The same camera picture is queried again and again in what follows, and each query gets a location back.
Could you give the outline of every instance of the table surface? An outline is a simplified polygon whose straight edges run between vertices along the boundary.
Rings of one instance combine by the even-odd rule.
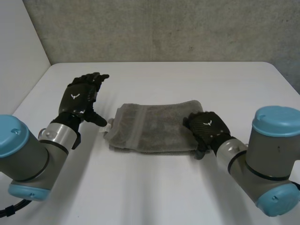
[[[110,74],[95,111],[115,116],[123,103],[175,104],[192,99],[215,111],[232,134],[249,140],[256,110],[284,105],[300,110],[300,96],[264,62],[62,63],[51,66],[14,115],[35,135],[57,116],[73,78]],[[275,218],[264,215],[234,180],[217,168],[213,154],[196,161],[188,155],[141,155],[109,149],[98,127],[83,123],[82,143],[72,151],[45,202],[33,202],[2,225],[286,225],[298,224],[300,206]],[[300,164],[291,180],[300,182]],[[0,175],[0,209],[10,196],[10,179]]]

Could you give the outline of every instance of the light blue cap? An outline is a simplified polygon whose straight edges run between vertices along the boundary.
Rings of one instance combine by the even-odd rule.
[[[300,191],[294,184],[283,184],[264,193],[256,202],[269,217],[283,215],[292,210],[300,201]]]
[[[28,141],[28,127],[11,115],[0,115],[0,158],[20,150]]]
[[[266,106],[256,111],[252,127],[271,137],[300,135],[300,111],[281,106]]]
[[[14,197],[31,201],[43,201],[47,199],[51,190],[37,187],[29,187],[24,185],[10,184],[8,192]]]

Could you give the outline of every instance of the white logo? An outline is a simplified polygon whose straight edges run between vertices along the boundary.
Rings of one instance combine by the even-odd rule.
[[[76,96],[74,96],[74,95],[71,94],[71,97],[72,97],[73,99],[77,98],[78,96],[80,96],[80,94],[78,94],[78,95],[76,95]]]
[[[212,124],[212,121],[210,121],[209,123],[203,123],[204,125],[208,125],[208,126],[211,126]]]

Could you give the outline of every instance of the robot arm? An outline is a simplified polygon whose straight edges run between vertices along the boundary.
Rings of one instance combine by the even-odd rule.
[[[283,215],[300,201],[299,185],[289,181],[300,159],[300,111],[267,106],[256,112],[249,145],[232,137],[213,112],[192,114],[184,120],[200,143],[204,157],[209,147],[224,168],[267,216]]]
[[[68,85],[59,115],[37,140],[16,117],[0,116],[0,171],[13,179],[8,192],[16,197],[45,200],[71,149],[80,144],[79,125],[84,120],[105,127],[93,110],[101,83],[109,75],[87,74]]]

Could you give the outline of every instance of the gray towel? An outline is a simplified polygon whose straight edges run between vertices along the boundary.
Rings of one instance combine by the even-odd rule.
[[[144,153],[195,150],[198,143],[182,120],[197,112],[203,110],[195,100],[174,105],[124,104],[104,138],[113,147]]]

